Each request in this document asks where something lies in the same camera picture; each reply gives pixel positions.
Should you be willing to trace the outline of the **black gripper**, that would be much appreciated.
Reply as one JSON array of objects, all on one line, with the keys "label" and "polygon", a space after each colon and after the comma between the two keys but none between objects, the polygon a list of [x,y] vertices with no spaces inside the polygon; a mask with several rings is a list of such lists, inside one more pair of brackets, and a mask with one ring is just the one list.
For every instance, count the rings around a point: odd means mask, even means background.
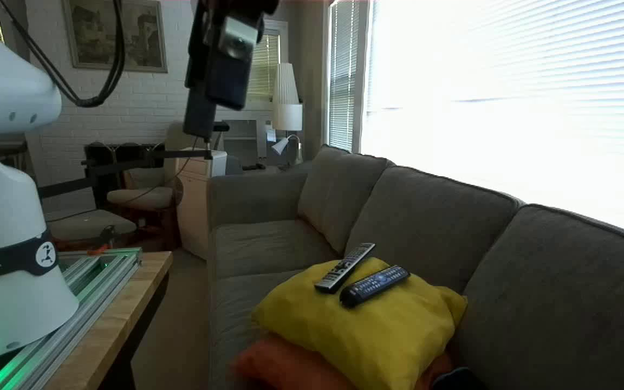
[{"label": "black gripper", "polygon": [[243,111],[264,18],[280,0],[197,0],[188,38],[185,133],[207,139],[219,105]]}]

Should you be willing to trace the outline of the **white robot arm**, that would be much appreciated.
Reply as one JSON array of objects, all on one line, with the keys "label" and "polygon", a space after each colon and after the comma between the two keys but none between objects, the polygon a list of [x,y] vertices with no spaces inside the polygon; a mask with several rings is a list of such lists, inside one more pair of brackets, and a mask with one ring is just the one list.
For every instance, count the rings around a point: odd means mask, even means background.
[{"label": "white robot arm", "polygon": [[[185,129],[207,139],[214,111],[240,111],[256,46],[280,0],[197,0],[188,38]],[[0,42],[0,135],[59,120],[69,91],[52,66],[34,66]],[[0,355],[73,319],[69,291],[34,179],[0,163]]]}]

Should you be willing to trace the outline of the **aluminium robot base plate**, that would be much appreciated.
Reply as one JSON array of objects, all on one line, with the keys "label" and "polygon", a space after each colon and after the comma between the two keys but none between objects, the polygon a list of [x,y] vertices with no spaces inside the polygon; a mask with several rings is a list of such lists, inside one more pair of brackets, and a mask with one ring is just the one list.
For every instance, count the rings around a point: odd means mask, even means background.
[{"label": "aluminium robot base plate", "polygon": [[68,252],[44,277],[0,276],[0,390],[44,390],[139,265],[139,250]]}]

